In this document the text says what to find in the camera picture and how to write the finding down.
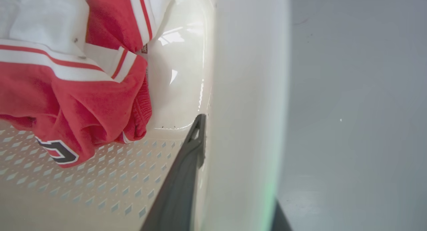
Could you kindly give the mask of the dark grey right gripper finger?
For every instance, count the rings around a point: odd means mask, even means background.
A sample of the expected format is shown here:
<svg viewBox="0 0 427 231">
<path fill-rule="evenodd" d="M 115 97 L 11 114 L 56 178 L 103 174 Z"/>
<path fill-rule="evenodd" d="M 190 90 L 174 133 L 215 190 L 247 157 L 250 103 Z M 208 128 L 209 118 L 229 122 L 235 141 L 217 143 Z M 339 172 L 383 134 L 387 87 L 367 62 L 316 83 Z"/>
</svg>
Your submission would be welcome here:
<svg viewBox="0 0 427 231">
<path fill-rule="evenodd" d="M 206 115 L 195 118 L 142 231 L 193 231 L 196 216 L 198 172 L 205 160 Z"/>
</svg>

